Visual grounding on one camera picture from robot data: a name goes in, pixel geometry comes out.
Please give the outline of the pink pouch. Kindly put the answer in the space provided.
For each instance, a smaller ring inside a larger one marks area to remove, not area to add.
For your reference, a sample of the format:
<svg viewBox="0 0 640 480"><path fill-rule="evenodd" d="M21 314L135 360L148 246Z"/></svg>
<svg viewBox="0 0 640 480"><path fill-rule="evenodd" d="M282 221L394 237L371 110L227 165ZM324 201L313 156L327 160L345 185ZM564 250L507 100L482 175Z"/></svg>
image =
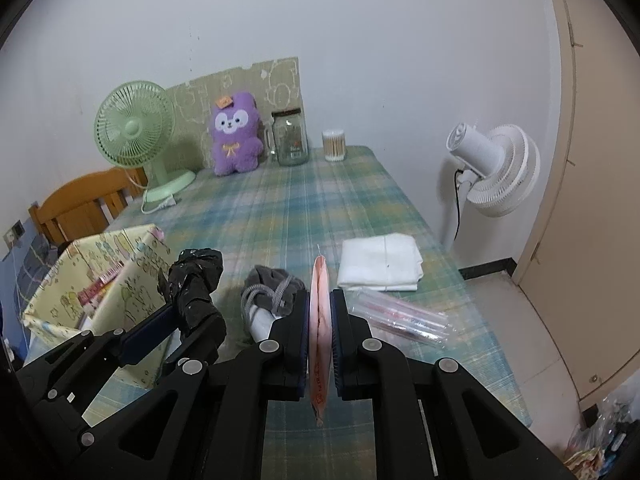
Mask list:
<svg viewBox="0 0 640 480"><path fill-rule="evenodd" d="M309 296L309 392L318 426L323 425L332 362L332 320L326 258L314 259Z"/></svg>

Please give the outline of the grey and white sock bundle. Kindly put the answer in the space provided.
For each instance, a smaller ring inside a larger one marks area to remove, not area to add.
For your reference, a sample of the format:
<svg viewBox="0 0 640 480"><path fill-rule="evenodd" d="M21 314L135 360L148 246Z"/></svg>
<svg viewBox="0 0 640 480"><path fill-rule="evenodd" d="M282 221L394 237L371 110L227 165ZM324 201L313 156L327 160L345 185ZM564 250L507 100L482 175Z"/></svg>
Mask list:
<svg viewBox="0 0 640 480"><path fill-rule="evenodd" d="M306 292L304 282L287 270L261 264L250 270L240 309L245 329L255 342L268 339L272 324L292 313L299 292Z"/></svg>

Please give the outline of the yellow cartoon storage box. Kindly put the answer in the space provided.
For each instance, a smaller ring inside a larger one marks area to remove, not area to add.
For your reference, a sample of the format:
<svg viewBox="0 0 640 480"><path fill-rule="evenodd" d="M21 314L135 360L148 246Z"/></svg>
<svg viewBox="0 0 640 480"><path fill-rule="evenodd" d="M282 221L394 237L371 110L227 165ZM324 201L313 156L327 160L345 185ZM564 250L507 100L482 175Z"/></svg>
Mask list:
<svg viewBox="0 0 640 480"><path fill-rule="evenodd" d="M32 361L83 330L129 332L164 305L158 277L176 252L154 224L75 240L42 280L22 321Z"/></svg>

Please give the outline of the plastic bags on floor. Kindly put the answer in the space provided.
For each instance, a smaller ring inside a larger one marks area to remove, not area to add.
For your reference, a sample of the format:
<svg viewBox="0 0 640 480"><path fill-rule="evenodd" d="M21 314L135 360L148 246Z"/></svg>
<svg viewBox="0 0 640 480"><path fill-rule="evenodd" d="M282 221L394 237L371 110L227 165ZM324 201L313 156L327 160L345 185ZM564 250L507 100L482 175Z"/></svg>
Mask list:
<svg viewBox="0 0 640 480"><path fill-rule="evenodd" d="M576 479L607 479L639 448L639 386L621 386L588 408L568 441L564 465Z"/></svg>

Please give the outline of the clear plastic pen case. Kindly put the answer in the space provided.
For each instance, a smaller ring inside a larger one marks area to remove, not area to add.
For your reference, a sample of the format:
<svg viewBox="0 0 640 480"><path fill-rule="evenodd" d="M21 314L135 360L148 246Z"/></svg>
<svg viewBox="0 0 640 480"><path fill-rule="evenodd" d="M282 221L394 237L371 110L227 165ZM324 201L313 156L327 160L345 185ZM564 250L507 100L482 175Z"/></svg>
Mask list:
<svg viewBox="0 0 640 480"><path fill-rule="evenodd" d="M347 307L352 315L365 318L377 330L436 348L445 348L454 333L446 314L418 308L376 290L349 292Z"/></svg>

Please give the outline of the plaid tablecloth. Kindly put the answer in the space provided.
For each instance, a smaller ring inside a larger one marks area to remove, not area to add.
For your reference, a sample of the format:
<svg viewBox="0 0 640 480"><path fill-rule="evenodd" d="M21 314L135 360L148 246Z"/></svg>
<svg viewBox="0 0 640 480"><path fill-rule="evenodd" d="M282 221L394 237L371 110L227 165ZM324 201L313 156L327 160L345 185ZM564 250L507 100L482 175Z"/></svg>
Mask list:
<svg viewBox="0 0 640 480"><path fill-rule="evenodd" d="M411 235L423 275L406 300L445 312L456 336L448 354L459 361L521 422L530 416L500 344L480 314L454 260L370 148L353 146L344 162L314 153L306 164L265 162L248 174L216 177L201 171L175 206L144 214L130 204L115 229L155 224L175 250L214 248L224 274L214 295L228 336L221 359L234 358L250 340L239 311L248 272L263 264L310 278L318 256L330 272L342 245L356 237ZM322 420L308 401L268 408L262 476L266 479L371 479L375 475L372 408L367 401L330 396Z"/></svg>

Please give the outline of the folded white towel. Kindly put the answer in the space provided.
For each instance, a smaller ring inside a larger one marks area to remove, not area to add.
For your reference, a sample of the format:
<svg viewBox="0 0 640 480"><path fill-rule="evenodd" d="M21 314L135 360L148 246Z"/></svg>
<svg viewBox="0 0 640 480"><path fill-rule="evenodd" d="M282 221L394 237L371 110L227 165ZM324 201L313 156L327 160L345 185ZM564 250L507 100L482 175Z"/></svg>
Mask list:
<svg viewBox="0 0 640 480"><path fill-rule="evenodd" d="M416 240L407 234L344 240L337 285L378 292L416 292L423 278L423 259Z"/></svg>

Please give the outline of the beige door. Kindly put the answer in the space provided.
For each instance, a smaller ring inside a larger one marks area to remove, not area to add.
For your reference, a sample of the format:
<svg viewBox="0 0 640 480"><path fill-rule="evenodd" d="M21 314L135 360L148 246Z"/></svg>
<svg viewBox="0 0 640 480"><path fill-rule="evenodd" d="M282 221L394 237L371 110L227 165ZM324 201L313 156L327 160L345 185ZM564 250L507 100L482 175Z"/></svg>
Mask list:
<svg viewBox="0 0 640 480"><path fill-rule="evenodd" d="M639 366L639 55L604 0L552 0L561 111L514 278L595 404Z"/></svg>

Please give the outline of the purple plush toy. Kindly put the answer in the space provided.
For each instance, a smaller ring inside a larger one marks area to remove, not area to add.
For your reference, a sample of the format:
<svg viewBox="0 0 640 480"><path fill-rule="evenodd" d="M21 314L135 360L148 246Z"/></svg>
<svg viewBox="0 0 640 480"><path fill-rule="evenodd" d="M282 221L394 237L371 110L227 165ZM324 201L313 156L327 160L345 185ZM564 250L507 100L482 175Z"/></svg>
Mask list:
<svg viewBox="0 0 640 480"><path fill-rule="evenodd" d="M214 103L209 133L213 140L214 173L218 177L255 170L264 144L258 136L260 116L254 96L238 92Z"/></svg>

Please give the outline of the glass mason jar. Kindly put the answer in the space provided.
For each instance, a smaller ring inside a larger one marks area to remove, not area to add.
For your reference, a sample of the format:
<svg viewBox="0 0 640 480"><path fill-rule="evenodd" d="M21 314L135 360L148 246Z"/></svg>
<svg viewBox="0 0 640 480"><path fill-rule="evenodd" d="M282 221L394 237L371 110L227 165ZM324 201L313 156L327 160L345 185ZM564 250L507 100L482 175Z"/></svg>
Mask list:
<svg viewBox="0 0 640 480"><path fill-rule="evenodd" d="M308 139L300 107L270 114L269 132L274 156L280 166L303 165L309 158Z"/></svg>

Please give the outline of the cotton swab container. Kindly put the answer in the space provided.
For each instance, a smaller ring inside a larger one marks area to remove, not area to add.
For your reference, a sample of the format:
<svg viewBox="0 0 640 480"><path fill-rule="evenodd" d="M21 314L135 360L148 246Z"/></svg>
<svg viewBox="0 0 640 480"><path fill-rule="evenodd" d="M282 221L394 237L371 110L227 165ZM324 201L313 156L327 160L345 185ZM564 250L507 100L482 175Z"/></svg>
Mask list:
<svg viewBox="0 0 640 480"><path fill-rule="evenodd" d="M324 158L328 162L342 162L346 156L345 131L343 129L324 130L322 148Z"/></svg>

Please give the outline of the white standing fan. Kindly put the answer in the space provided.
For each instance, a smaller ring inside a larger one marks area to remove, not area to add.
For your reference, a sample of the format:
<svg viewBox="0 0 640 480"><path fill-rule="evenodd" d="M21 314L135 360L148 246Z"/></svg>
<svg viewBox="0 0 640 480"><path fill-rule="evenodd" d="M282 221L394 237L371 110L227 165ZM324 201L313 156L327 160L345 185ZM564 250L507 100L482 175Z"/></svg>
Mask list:
<svg viewBox="0 0 640 480"><path fill-rule="evenodd" d="M446 137L446 151L438 190L445 204L442 244L449 250L465 207L486 218L507 216L533 193L541 160L534 140L516 125L482 133L460 122Z"/></svg>

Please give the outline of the green desk fan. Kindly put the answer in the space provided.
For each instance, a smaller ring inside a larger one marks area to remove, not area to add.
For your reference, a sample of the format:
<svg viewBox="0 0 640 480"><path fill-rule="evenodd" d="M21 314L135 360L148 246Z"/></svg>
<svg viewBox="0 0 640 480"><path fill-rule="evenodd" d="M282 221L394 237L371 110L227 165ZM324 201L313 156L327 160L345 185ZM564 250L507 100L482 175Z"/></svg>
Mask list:
<svg viewBox="0 0 640 480"><path fill-rule="evenodd" d="M147 80L121 84L96 112L93 139L102 156L122 169L151 170L142 185L142 214L174 206L176 195L195 180L189 169L166 168L164 153L175 126L174 104L167 92Z"/></svg>

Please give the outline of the wall power outlet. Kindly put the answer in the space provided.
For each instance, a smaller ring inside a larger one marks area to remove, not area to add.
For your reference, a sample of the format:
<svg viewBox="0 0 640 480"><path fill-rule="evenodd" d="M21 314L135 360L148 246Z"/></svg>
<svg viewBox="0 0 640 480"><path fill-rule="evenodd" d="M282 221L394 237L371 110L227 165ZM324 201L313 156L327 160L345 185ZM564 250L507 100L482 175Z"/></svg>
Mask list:
<svg viewBox="0 0 640 480"><path fill-rule="evenodd" d="M21 221L17 221L3 235L4 242L9 249L12 249L24 235L25 229Z"/></svg>

